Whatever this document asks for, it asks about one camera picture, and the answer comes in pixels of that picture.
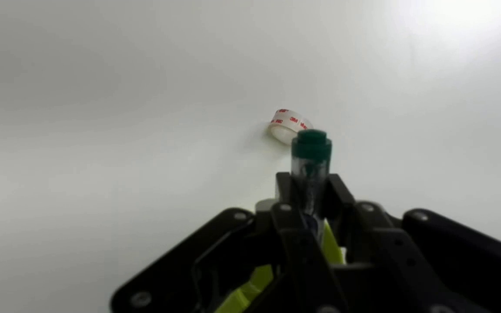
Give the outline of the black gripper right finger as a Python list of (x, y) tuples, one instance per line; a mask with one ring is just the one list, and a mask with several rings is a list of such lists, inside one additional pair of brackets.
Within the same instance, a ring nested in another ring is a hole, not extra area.
[(358, 201), (337, 173), (323, 213), (345, 264), (368, 264), (392, 313), (501, 313), (501, 239), (427, 208), (392, 217)]

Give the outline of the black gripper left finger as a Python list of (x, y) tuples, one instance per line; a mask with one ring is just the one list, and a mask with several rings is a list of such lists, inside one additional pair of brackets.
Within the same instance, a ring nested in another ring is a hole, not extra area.
[(161, 257), (140, 269), (109, 298), (109, 313), (213, 313), (225, 295), (250, 272), (252, 258), (232, 269), (222, 255), (243, 243), (257, 251), (265, 246), (265, 262), (279, 276), (245, 313), (316, 313), (345, 309), (337, 283), (319, 250), (319, 239), (297, 208), (290, 173), (276, 175), (276, 197), (257, 211), (229, 206)]

